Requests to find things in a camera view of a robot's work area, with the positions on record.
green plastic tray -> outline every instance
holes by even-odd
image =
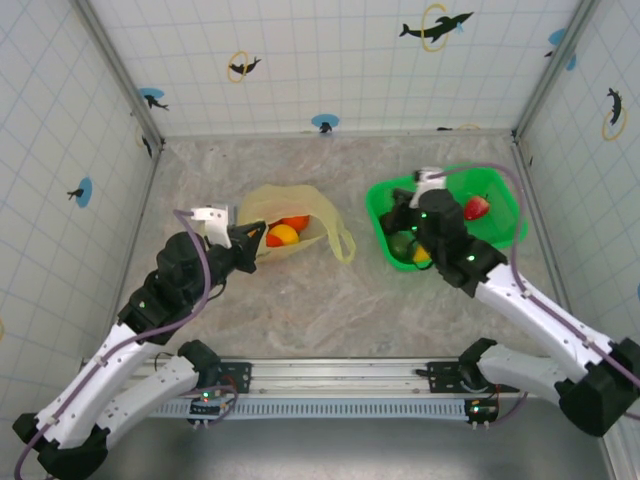
[[[446,167],[445,170],[456,168],[460,165]],[[492,168],[473,168],[460,173],[454,173],[447,177],[446,187],[453,194],[456,201],[464,207],[467,201],[474,195],[487,195],[491,208],[489,213],[477,220],[465,221],[469,233],[475,235],[495,248],[508,248],[513,244],[516,222],[518,219],[518,204],[511,195],[509,188],[504,183],[500,174]],[[402,188],[415,192],[416,185],[413,177],[394,178],[378,183],[367,192],[366,206],[373,230],[376,233],[382,253],[389,263],[403,272],[414,272],[418,270],[413,263],[404,263],[396,259],[389,250],[387,238],[385,237],[379,218],[381,215],[390,212],[393,208],[393,198],[391,196],[395,188]],[[520,241],[527,235],[528,225],[526,219],[520,231]],[[418,264],[424,268],[431,262]]]

green fruit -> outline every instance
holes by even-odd
[[[387,237],[387,245],[389,246],[391,255],[401,262],[411,259],[413,255],[413,248],[409,246],[411,242],[411,237],[404,233],[394,233],[390,237]]]

plastic bag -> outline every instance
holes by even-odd
[[[238,212],[238,225],[264,220],[267,225],[283,218],[310,215],[309,226],[300,232],[300,243],[282,247],[267,247],[267,236],[262,236],[256,262],[273,262],[313,245],[325,235],[334,255],[343,263],[350,263],[356,253],[356,244],[345,228],[340,213],[316,188],[310,185],[277,187],[264,185],[249,193]],[[342,250],[344,242],[348,253]]]

marble floor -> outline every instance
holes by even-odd
[[[376,243],[364,196],[375,183],[422,166],[461,161],[513,167],[510,136],[238,138],[169,141],[162,154],[125,282],[124,297],[155,268],[180,230],[174,208],[240,204],[265,184],[310,184],[341,212],[357,244],[343,265],[326,239],[253,275],[234,273],[226,292],[178,331],[168,351],[198,338],[219,355],[249,357],[456,356],[479,337],[539,348],[504,317],[449,287],[435,269],[401,273]],[[543,292],[551,282],[533,228],[519,268]]]

red strawberry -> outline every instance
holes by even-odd
[[[489,212],[489,202],[486,197],[474,195],[464,207],[465,220],[477,220]]]

